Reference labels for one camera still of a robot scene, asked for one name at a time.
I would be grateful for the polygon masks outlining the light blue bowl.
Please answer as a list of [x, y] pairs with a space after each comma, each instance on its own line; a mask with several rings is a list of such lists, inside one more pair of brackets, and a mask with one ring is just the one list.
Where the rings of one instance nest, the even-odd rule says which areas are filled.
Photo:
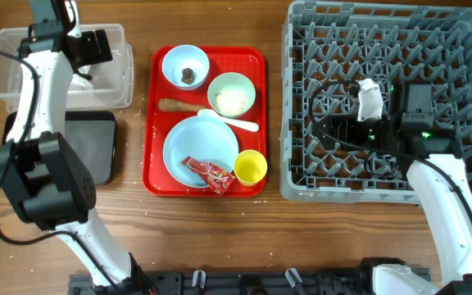
[[[194, 84], [181, 81], [182, 69], [191, 68], [196, 74]], [[203, 85], [210, 70], [207, 54], [193, 45], [179, 45], [172, 48], [163, 58], [162, 72], [165, 78], [180, 90], [194, 90]]]

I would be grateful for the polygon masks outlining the yellow plastic cup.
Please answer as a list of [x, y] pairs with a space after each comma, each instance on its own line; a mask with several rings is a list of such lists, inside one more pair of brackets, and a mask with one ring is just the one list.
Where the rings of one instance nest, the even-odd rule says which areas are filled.
[[234, 161], [234, 174], [245, 186], [258, 184], [266, 176], [268, 164], [263, 154], [248, 149], [240, 152]]

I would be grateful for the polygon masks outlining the white rice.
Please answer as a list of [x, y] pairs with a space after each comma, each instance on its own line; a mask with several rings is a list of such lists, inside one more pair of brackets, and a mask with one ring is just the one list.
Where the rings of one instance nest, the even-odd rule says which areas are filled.
[[250, 107], [250, 101], [242, 88], [225, 87], [215, 95], [213, 105], [224, 116], [239, 116]]

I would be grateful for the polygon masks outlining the mint green bowl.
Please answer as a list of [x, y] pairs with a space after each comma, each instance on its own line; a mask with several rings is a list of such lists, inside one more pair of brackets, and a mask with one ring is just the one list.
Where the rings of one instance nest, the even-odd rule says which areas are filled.
[[[224, 116], [220, 114], [213, 105], [213, 101], [215, 98], [215, 95], [223, 88], [225, 87], [237, 87], [241, 88], [245, 91], [247, 94], [249, 101], [250, 101], [250, 107], [241, 115], [239, 116]], [[243, 116], [245, 113], [247, 113], [253, 106], [255, 100], [256, 100], [256, 89], [254, 87], [254, 84], [252, 81], [245, 75], [236, 73], [236, 72], [228, 72], [224, 73], [221, 75], [218, 75], [215, 77], [207, 90], [207, 100], [209, 104], [211, 105], [211, 108], [216, 111], [219, 115], [223, 117], [228, 117], [228, 118], [239, 118], [240, 116]]]

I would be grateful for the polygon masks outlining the red snack wrapper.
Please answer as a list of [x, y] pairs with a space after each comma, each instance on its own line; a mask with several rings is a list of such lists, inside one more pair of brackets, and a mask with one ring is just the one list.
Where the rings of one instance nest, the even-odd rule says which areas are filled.
[[198, 175], [214, 193], [224, 194], [235, 181], [234, 175], [208, 161], [186, 157], [182, 160], [182, 165]]

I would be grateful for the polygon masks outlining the white napkin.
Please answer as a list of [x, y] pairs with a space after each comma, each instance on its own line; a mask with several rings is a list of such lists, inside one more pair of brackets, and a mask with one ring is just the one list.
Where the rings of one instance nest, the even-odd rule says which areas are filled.
[[73, 74], [73, 78], [69, 87], [71, 92], [89, 92], [93, 91], [94, 89], [95, 86], [93, 85], [93, 77], [90, 74]]

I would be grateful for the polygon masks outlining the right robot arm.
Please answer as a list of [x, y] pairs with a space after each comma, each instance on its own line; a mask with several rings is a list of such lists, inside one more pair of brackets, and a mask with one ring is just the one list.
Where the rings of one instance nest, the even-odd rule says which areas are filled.
[[455, 136], [433, 127], [433, 87], [405, 82], [390, 90], [388, 115], [372, 79], [343, 80], [359, 102], [357, 122], [365, 133], [354, 144], [329, 133], [331, 123], [314, 115], [316, 97], [334, 86], [322, 84], [308, 99], [313, 134], [354, 151], [390, 155], [415, 191], [438, 252], [442, 292], [472, 294], [472, 193]]

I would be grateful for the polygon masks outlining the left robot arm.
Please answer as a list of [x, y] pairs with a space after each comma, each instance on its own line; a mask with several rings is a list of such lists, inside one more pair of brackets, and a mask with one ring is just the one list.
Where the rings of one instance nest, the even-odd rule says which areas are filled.
[[11, 55], [22, 86], [16, 118], [0, 144], [0, 194], [43, 239], [63, 241], [90, 273], [96, 294], [149, 294], [151, 280], [96, 210], [93, 178], [65, 138], [66, 100], [86, 66], [112, 59], [104, 30], [83, 31], [73, 1], [33, 1], [34, 17]]

